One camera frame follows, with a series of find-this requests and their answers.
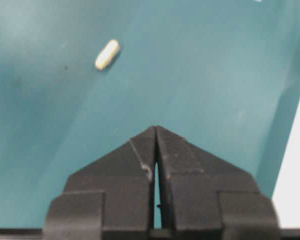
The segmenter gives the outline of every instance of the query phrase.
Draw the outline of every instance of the pill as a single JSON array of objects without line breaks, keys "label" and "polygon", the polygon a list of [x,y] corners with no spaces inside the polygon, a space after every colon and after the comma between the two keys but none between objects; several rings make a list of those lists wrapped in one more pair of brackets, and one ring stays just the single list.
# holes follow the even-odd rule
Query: pill
[{"label": "pill", "polygon": [[95,67],[99,71],[105,69],[119,53],[120,46],[117,40],[110,40],[95,59]]}]

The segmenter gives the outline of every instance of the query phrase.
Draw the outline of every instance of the blue-green background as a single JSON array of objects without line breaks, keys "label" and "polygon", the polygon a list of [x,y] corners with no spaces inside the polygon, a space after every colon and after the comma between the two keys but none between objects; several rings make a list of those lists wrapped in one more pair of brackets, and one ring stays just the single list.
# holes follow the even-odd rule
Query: blue-green background
[{"label": "blue-green background", "polygon": [[299,96],[300,0],[0,0],[0,227],[41,227],[69,174],[150,125],[271,196]]}]

